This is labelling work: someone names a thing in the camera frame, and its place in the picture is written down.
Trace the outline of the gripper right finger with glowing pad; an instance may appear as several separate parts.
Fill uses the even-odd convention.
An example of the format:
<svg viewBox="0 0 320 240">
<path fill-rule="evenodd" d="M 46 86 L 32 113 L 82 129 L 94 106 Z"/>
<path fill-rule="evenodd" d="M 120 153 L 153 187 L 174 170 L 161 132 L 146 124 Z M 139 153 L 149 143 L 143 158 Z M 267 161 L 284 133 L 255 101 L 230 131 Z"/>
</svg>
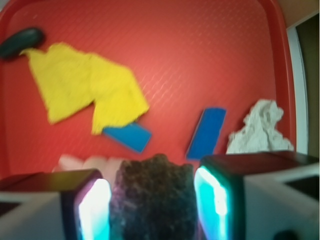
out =
<svg viewBox="0 0 320 240">
<path fill-rule="evenodd" d="M 194 187 L 207 240 L 317 240 L 320 161 L 295 151 L 208 155 Z"/>
</svg>

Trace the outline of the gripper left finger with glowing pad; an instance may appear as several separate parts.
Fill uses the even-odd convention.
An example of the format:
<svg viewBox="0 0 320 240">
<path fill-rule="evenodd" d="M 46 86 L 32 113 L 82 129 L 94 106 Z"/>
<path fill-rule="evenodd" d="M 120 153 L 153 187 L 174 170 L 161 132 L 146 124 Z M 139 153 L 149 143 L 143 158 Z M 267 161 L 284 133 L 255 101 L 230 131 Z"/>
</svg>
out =
<svg viewBox="0 0 320 240">
<path fill-rule="evenodd" d="M 111 186 L 94 168 L 0 181 L 2 240 L 108 240 Z"/>
</svg>

